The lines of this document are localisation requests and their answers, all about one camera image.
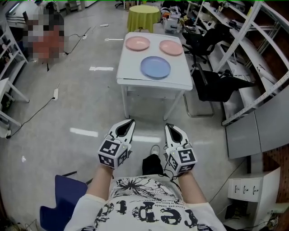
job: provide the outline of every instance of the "plate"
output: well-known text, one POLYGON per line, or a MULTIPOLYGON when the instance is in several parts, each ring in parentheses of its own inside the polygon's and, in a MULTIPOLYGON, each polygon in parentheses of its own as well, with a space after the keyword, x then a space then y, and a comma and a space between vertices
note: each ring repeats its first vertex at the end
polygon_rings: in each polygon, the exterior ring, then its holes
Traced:
POLYGON ((171 40, 163 40, 159 44, 161 51, 165 52, 168 55, 180 55, 183 52, 182 46, 171 40))
POLYGON ((140 70, 149 77, 164 78, 170 74, 171 65, 161 57, 149 56, 140 63, 140 70))
POLYGON ((126 40, 126 47, 134 51, 143 51, 150 45, 150 41, 142 36, 133 36, 126 40))

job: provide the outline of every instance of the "blue plate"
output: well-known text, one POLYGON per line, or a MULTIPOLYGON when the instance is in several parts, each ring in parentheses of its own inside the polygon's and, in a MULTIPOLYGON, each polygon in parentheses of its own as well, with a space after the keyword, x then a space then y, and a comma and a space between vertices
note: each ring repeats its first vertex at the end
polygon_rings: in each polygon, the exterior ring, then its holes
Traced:
POLYGON ((149 77, 164 78, 170 74, 171 66, 161 57, 149 56, 142 60, 140 70, 149 77))

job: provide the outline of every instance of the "black pants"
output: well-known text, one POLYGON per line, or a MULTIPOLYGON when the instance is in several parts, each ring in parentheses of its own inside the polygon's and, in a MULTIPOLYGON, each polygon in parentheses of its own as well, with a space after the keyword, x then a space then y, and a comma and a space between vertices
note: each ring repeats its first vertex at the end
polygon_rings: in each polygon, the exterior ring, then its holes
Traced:
POLYGON ((143 175, 163 174, 163 167, 158 155, 152 154, 143 159, 143 175))

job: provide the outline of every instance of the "chair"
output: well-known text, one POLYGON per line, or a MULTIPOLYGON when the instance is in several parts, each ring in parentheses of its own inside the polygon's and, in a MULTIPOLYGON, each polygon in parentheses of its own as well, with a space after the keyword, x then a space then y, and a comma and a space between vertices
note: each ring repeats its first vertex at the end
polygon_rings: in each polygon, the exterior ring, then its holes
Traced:
POLYGON ((120 1, 121 3, 116 3, 114 6, 117 8, 119 7, 120 5, 123 5, 123 1, 120 1))
POLYGON ((233 91, 237 91, 240 88, 253 87, 255 85, 251 82, 233 77, 229 70, 226 70, 219 76, 216 72, 204 71, 199 63, 196 63, 196 68, 196 70, 192 70, 192 78, 195 82, 198 97, 201 101, 209 101, 212 114, 191 115, 184 94, 186 112, 191 118, 212 117, 214 115, 214 107, 211 102, 227 102, 233 91))
POLYGON ((209 55, 218 42, 230 36, 230 27, 222 24, 216 24, 215 28, 208 30, 204 36, 192 33, 187 27, 185 27, 185 29, 188 33, 182 33, 182 35, 186 40, 186 44, 191 47, 186 45, 182 46, 188 50, 185 51, 185 54, 193 55, 194 63, 196 63, 196 56, 200 57, 204 63, 206 63, 207 59, 205 59, 203 55, 209 55))
POLYGON ((76 171, 55 176, 55 208, 40 207, 40 225, 47 231, 63 231, 71 216, 74 208, 87 191, 87 183, 68 178, 76 171))

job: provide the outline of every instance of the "blue chair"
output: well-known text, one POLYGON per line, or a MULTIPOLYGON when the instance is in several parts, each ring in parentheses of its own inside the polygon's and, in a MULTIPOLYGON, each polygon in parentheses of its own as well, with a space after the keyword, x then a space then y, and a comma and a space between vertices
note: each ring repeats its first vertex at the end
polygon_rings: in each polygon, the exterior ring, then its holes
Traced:
POLYGON ((68 178, 76 171, 55 176, 55 208, 40 207, 40 225, 47 231, 63 231, 72 217, 78 200, 85 195, 88 184, 68 178))

